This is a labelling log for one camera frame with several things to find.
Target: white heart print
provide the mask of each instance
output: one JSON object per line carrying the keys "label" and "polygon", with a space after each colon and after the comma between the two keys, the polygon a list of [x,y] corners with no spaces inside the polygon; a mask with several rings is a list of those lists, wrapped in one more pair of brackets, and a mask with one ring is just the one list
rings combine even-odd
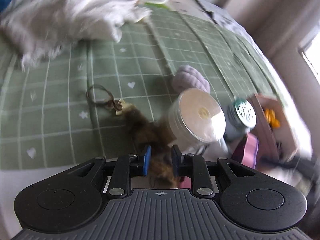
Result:
{"label": "white heart print", "polygon": [[36,156],[36,149],[34,149],[33,147],[27,150],[27,154],[29,155],[29,157],[31,159],[34,159]]}
{"label": "white heart print", "polygon": [[128,87],[133,88],[135,84],[136,84],[135,82],[128,83]]}

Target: ribbed gray plate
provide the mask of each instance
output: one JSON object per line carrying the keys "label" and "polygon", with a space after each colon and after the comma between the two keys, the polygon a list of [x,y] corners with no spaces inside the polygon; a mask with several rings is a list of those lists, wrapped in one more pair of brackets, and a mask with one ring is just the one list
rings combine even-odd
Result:
{"label": "ribbed gray plate", "polygon": [[69,233],[43,234],[22,230],[15,240],[310,240],[299,229],[275,234],[251,232],[228,221],[215,202],[186,189],[134,189],[131,196],[111,200],[100,217]]}

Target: checkered tablecloth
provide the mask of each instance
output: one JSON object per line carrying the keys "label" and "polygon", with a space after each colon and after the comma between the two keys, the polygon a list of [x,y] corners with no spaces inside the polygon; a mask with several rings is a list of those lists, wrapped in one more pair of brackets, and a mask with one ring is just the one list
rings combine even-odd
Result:
{"label": "checkered tablecloth", "polygon": [[[126,24],[121,30],[118,44],[81,41],[25,72],[2,40],[1,169],[55,167],[134,152],[122,118],[88,105],[85,92],[92,84],[135,104],[150,121],[177,98],[171,79],[180,65],[196,68],[221,105],[256,92],[276,94],[251,45],[213,23],[153,8],[148,22]],[[93,96],[107,97],[101,91]]]}

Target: jar with green lid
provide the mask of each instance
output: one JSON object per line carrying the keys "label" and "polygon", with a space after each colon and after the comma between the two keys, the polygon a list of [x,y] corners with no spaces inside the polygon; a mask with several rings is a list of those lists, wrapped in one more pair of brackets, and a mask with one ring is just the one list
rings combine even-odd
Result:
{"label": "jar with green lid", "polygon": [[256,125],[257,118],[252,105],[239,98],[231,105],[222,108],[226,119],[224,139],[231,142],[249,133]]}

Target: purple fuzzy object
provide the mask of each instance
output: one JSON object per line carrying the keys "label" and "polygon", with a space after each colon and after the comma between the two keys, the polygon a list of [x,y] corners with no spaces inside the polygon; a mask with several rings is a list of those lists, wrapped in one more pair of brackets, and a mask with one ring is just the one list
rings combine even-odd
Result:
{"label": "purple fuzzy object", "polygon": [[172,87],[178,93],[188,88],[198,88],[210,93],[209,82],[204,79],[199,71],[189,65],[179,67],[176,75],[172,79]]}

